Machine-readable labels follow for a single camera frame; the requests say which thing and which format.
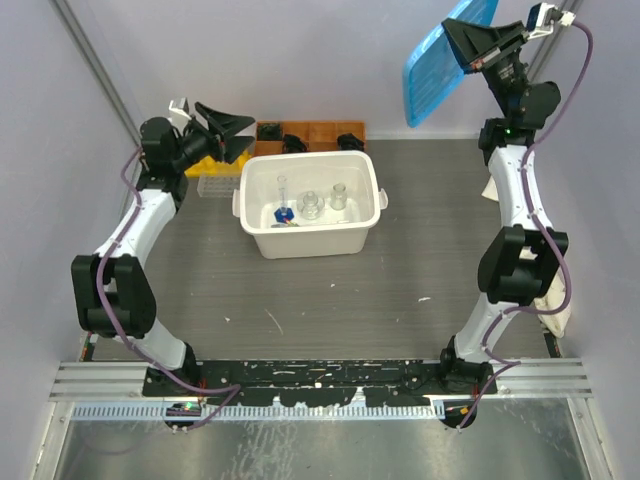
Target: black mounting plate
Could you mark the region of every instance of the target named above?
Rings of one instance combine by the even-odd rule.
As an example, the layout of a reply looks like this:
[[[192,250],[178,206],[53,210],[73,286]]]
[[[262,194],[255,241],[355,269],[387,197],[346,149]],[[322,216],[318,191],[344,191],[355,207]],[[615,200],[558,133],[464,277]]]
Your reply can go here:
[[[472,395],[478,385],[446,382],[440,363],[424,360],[212,360],[200,363],[201,385],[242,386],[229,405],[294,407],[348,405],[358,388],[368,407],[430,405],[425,395]],[[495,393],[495,385],[487,393]],[[189,396],[188,392],[149,368],[142,391],[145,397]],[[208,397],[220,404],[226,395]]]

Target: cable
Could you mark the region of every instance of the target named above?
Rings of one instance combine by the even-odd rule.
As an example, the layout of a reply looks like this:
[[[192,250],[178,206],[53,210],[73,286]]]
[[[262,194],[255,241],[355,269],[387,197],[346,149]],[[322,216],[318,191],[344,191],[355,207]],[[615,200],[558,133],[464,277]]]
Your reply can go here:
[[[136,159],[139,153],[140,153],[140,147],[136,149],[133,155],[131,155],[131,158],[127,160],[127,163],[125,163],[124,167],[122,167],[122,170],[120,171],[120,178],[122,179],[124,184],[127,186],[129,191],[135,197],[135,208],[133,210],[133,213],[127,220],[127,222],[124,224],[120,232],[118,232],[118,235],[113,240],[113,242],[111,243],[107,251],[102,256],[102,258],[100,259],[100,263],[98,264],[98,272],[96,274],[96,285],[98,286],[98,289],[97,289],[98,296],[100,297],[100,303],[102,304],[102,307],[104,308],[104,311],[106,312],[107,317],[109,317],[109,320],[111,321],[111,324],[113,325],[113,328],[115,329],[116,333],[122,340],[122,343],[125,345],[125,347],[127,347],[136,355],[138,355],[138,357],[140,357],[142,360],[144,360],[145,362],[148,362],[152,367],[156,368],[157,370],[160,370],[163,374],[165,374],[167,377],[173,380],[176,384],[180,385],[182,388],[186,390],[189,390],[201,395],[220,395],[223,393],[229,394],[227,398],[225,398],[225,400],[220,404],[220,406],[218,406],[218,408],[216,408],[213,411],[213,413],[208,415],[206,418],[194,423],[191,427],[187,428],[188,430],[193,430],[195,428],[201,427],[202,425],[206,424],[213,416],[218,414],[218,412],[220,412],[220,410],[225,405],[227,405],[231,401],[231,399],[240,391],[240,385],[230,385],[224,388],[205,389],[205,388],[198,388],[198,387],[194,387],[193,385],[189,385],[182,379],[178,378],[173,372],[165,368],[160,363],[156,362],[153,358],[149,357],[142,350],[140,350],[136,345],[131,343],[129,338],[127,338],[126,332],[122,328],[122,325],[118,321],[118,317],[113,311],[113,307],[111,306],[111,303],[107,298],[107,294],[104,289],[104,286],[100,288],[100,285],[102,285],[102,279],[104,278],[103,277],[104,269],[107,265],[107,261],[109,260],[109,258],[111,257],[115,249],[118,247],[118,245],[122,242],[127,232],[131,229],[131,226],[135,223],[136,219],[138,218],[138,215],[140,214],[140,210],[142,209],[142,196],[140,195],[140,192],[138,192],[136,187],[133,185],[133,183],[131,183],[127,178],[127,169],[133,163],[133,161]]]
[[[582,69],[580,70],[580,74],[578,75],[578,78],[575,84],[573,85],[573,88],[571,89],[571,92],[569,93],[567,100],[564,102],[564,105],[562,105],[562,108],[560,108],[558,115],[553,120],[553,122],[551,122],[551,125],[549,125],[549,128],[540,136],[538,141],[531,144],[531,146],[527,148],[524,156],[522,157],[522,161],[520,163],[520,176],[522,179],[522,188],[524,190],[524,198],[527,203],[529,216],[531,217],[531,220],[535,224],[536,228],[540,231],[540,233],[544,237],[545,241],[549,244],[549,247],[553,251],[553,254],[555,255],[556,259],[558,260],[558,264],[560,265],[560,271],[562,272],[562,276],[564,277],[564,282],[565,282],[564,300],[562,300],[562,303],[560,305],[558,305],[556,308],[553,308],[551,310],[539,310],[535,307],[530,307],[530,306],[529,307],[519,307],[519,306],[509,307],[505,309],[502,313],[500,313],[493,320],[493,322],[491,323],[491,325],[489,325],[489,328],[485,332],[484,336],[482,337],[481,345],[484,352],[489,356],[489,358],[505,366],[500,370],[498,370],[496,373],[494,373],[491,377],[489,377],[489,379],[487,380],[487,383],[482,388],[482,391],[478,394],[475,401],[473,402],[473,405],[469,409],[469,412],[462,419],[462,421],[460,422],[460,425],[458,425],[457,427],[458,431],[462,430],[464,426],[468,423],[469,419],[471,418],[471,415],[473,415],[473,412],[475,412],[475,410],[477,409],[480,399],[486,393],[489,386],[496,381],[498,376],[504,373],[505,371],[509,370],[510,368],[520,365],[519,361],[510,362],[508,360],[500,358],[487,347],[487,344],[489,342],[489,337],[491,336],[493,331],[496,329],[496,327],[500,324],[500,322],[502,322],[505,315],[509,315],[511,313],[516,313],[516,312],[531,313],[533,315],[555,315],[556,313],[559,313],[563,311],[565,308],[567,308],[567,306],[569,305],[569,302],[571,301],[572,285],[571,285],[571,276],[569,275],[569,267],[567,265],[567,262],[562,256],[562,253],[560,253],[560,249],[556,245],[556,242],[554,242],[553,238],[551,238],[551,235],[549,234],[547,229],[544,227],[544,225],[542,225],[542,222],[538,218],[538,215],[536,214],[535,209],[533,208],[533,198],[531,197],[531,189],[529,187],[529,180],[527,178],[527,161],[529,160],[529,157],[531,156],[531,153],[533,152],[534,148],[540,145],[542,142],[544,142],[547,139],[547,137],[551,135],[551,132],[553,132],[556,125],[558,125],[558,123],[564,116],[576,92],[578,91],[578,88],[580,87],[582,80],[584,79],[585,73],[587,72],[587,68],[589,67],[589,63],[591,63],[591,56],[593,54],[593,34],[591,33],[591,30],[589,30],[589,28],[582,22],[574,20],[572,25],[582,30],[587,37],[587,54],[585,56],[584,63],[582,65]]]

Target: wooden table surface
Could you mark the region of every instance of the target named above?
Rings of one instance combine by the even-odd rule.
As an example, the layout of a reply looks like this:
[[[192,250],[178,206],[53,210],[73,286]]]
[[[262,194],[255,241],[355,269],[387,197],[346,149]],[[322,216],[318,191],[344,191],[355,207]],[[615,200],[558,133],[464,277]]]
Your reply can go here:
[[[480,196],[489,173],[475,141],[371,141],[368,153],[389,208],[357,255],[266,260],[231,200],[200,198],[192,181],[146,265],[161,321],[200,359],[438,357],[500,228],[498,204]],[[496,351],[548,356],[525,315]],[[131,356],[100,339],[94,358]]]

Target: gray floor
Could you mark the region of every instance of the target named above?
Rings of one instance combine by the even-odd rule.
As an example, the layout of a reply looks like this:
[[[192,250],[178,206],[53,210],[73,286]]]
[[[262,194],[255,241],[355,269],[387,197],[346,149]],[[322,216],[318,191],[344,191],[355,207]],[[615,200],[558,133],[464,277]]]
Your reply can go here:
[[[155,422],[72,422],[55,478],[581,480],[589,474],[566,401],[488,400],[461,434],[437,420],[214,422],[187,435]]]
[[[357,255],[266,260],[231,200],[201,199],[192,182],[146,266],[163,323],[201,359],[436,358],[469,317],[500,228],[480,196],[489,174],[475,141],[368,149],[389,208]],[[539,322],[516,317],[497,352],[547,356]],[[101,339],[95,358],[130,357]]]

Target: blue lid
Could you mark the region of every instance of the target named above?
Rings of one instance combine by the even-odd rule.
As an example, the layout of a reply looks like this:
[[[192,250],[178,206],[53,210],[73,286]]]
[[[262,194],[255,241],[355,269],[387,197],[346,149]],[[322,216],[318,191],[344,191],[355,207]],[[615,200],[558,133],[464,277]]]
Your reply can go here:
[[[498,0],[462,0],[449,18],[490,25],[497,6]],[[463,76],[439,24],[411,52],[402,72],[404,114],[409,126],[420,125],[455,90]]]

